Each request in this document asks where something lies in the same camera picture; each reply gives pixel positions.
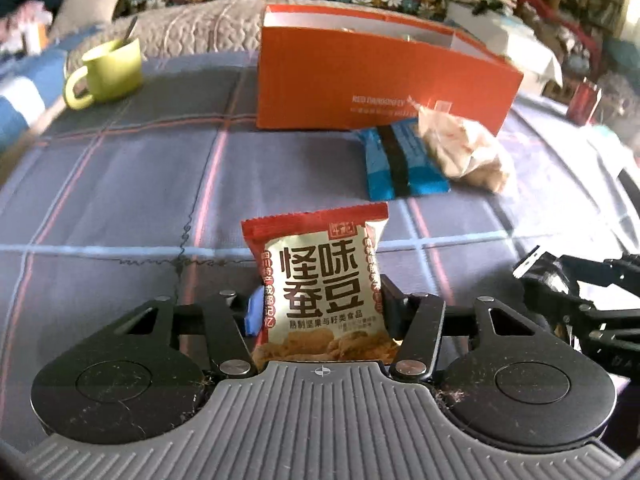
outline plaid bedspread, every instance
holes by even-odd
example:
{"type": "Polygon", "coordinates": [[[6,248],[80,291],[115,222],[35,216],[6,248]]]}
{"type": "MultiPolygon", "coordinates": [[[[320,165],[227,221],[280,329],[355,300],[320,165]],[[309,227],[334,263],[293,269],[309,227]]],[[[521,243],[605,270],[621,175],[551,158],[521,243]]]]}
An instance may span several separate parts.
{"type": "MultiPolygon", "coordinates": [[[[31,381],[61,352],[155,296],[259,285],[242,219],[368,202],[356,134],[256,129],[254,54],[145,70],[129,98],[63,113],[0,189],[0,438],[21,451],[45,437],[31,381]]],[[[454,184],[389,204],[379,260],[403,290],[518,305],[511,267],[536,244],[638,250],[638,214],[578,130],[519,98],[499,139],[517,196],[454,184]]]]}

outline red bottle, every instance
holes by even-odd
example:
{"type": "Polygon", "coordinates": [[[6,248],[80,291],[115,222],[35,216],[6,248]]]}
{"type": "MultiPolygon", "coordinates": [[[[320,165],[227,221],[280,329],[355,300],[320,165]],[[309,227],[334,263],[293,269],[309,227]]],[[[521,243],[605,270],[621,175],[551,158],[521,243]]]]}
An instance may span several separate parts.
{"type": "Polygon", "coordinates": [[[571,98],[566,110],[566,118],[578,126],[584,126],[591,121],[601,97],[602,90],[595,83],[584,78],[571,98]]]}

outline red box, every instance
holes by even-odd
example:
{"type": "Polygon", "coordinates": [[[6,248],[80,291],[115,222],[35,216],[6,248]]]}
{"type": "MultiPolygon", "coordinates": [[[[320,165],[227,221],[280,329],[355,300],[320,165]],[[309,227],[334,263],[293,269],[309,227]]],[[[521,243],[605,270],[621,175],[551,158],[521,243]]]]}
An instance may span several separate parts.
{"type": "Polygon", "coordinates": [[[522,74],[468,35],[410,16],[267,6],[259,128],[351,130],[417,112],[410,100],[497,134],[522,74]]]}

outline mug handle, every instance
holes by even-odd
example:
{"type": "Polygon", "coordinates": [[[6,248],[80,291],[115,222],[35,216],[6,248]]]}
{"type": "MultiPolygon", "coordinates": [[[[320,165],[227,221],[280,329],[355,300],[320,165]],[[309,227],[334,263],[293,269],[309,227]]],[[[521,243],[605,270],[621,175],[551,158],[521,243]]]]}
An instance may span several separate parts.
{"type": "Polygon", "coordinates": [[[81,66],[78,70],[72,73],[65,82],[65,91],[63,93],[66,105],[73,110],[82,110],[94,104],[95,98],[91,94],[84,95],[82,97],[76,97],[74,93],[74,86],[83,77],[86,77],[87,68],[81,66]]]}

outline green mug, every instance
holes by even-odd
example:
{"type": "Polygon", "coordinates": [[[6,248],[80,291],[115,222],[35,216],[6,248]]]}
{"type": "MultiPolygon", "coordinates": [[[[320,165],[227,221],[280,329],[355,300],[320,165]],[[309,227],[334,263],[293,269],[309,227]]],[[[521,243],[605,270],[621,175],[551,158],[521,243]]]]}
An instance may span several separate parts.
{"type": "Polygon", "coordinates": [[[140,40],[126,44],[122,44],[122,40],[108,41],[85,53],[82,63],[65,82],[65,102],[73,110],[87,108],[94,102],[119,99],[142,84],[140,40]],[[83,77],[88,93],[76,97],[74,86],[83,77]]]}

